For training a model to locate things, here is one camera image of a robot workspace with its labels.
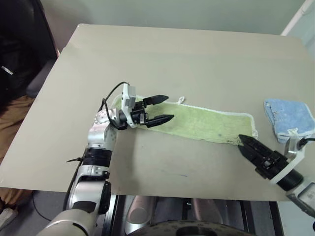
table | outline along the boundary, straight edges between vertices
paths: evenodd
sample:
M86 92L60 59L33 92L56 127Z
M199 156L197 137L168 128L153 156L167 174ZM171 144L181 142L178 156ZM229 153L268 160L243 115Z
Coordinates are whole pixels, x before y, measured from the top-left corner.
M303 101L314 112L314 64L299 39L79 25L0 166L0 186L66 191L77 165L66 161L82 155L101 99L120 81L142 96L185 96L189 105L249 113L259 140L279 151L264 99ZM297 167L312 178L314 147ZM128 129L118 134L110 168L115 194L287 200L228 144Z

shoe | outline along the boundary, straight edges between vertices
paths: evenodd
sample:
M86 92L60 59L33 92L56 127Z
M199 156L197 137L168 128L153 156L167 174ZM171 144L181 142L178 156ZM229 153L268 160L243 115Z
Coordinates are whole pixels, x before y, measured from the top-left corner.
M3 209L2 213L0 214L0 231L11 223L12 220L18 215L17 209L13 210L11 208Z

brown pants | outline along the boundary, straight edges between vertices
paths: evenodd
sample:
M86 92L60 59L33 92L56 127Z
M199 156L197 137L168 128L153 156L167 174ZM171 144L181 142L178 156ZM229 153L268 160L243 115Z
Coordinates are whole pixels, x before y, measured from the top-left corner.
M11 101L0 113L0 164L34 99L27 96ZM0 198L9 206L31 194L31 190L0 188Z

black cable tie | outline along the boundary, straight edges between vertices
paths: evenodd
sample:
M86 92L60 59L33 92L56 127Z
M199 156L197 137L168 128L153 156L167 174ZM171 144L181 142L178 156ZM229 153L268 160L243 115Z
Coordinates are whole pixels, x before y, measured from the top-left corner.
M81 160L82 160L82 157L78 157L78 158L75 158L75 159L68 160L67 162L71 162L71 161L81 161Z

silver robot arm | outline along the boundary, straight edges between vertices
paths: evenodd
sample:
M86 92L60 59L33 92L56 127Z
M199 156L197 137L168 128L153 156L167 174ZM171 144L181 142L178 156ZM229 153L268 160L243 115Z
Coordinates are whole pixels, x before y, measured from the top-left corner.
M153 127L174 117L161 115L149 119L144 110L147 105L168 99L167 96L157 95L139 102L135 102L135 99L135 88L125 83L121 110L107 109L107 104L102 103L88 133L88 144L67 200L68 210L57 215L38 236L93 235L98 216L105 214L109 208L111 184L107 180L117 131L128 126Z

